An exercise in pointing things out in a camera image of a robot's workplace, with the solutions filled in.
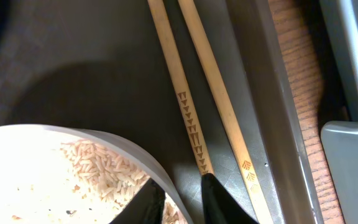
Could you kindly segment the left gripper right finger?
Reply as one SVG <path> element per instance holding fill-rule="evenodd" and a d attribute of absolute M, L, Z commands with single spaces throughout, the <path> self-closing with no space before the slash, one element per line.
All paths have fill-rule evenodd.
<path fill-rule="evenodd" d="M 258 224 L 210 173 L 201 177 L 205 224 Z"/>

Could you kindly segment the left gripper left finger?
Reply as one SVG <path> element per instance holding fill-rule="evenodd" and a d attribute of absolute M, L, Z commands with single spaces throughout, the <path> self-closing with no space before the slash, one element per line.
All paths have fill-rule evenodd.
<path fill-rule="evenodd" d="M 165 191 L 149 179 L 110 224 L 161 224 Z"/>

